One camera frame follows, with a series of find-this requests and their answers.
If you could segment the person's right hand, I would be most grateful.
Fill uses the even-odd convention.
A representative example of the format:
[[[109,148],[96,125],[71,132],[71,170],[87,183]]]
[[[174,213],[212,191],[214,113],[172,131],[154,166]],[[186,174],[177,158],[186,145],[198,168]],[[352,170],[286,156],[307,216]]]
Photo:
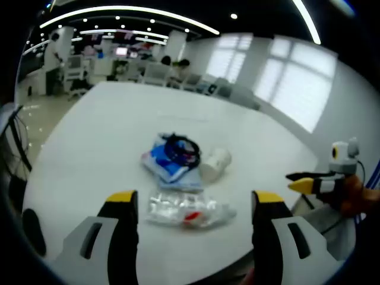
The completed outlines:
[[[356,175],[345,178],[343,190],[344,198],[340,207],[343,216],[353,217],[366,213],[371,207],[371,190],[365,188]]]

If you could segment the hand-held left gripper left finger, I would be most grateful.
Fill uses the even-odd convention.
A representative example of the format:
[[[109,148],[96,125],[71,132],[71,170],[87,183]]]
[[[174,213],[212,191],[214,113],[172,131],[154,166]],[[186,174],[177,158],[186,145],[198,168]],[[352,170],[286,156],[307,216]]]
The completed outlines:
[[[65,284],[137,284],[138,192],[109,196],[63,241],[52,263]]]

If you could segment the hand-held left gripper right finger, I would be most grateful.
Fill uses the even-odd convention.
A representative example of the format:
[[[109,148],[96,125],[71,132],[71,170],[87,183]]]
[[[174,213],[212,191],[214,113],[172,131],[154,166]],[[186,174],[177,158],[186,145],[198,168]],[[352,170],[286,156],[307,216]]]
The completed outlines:
[[[255,284],[325,284],[341,268],[326,238],[282,197],[252,191]]]

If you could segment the person's left hand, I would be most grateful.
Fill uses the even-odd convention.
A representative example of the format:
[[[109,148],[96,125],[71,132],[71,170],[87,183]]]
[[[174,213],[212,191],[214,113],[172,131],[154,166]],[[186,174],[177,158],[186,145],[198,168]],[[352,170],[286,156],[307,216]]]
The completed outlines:
[[[241,281],[240,285],[253,285],[254,284],[254,277],[255,277],[255,269],[251,268],[246,276],[244,276],[243,280]]]

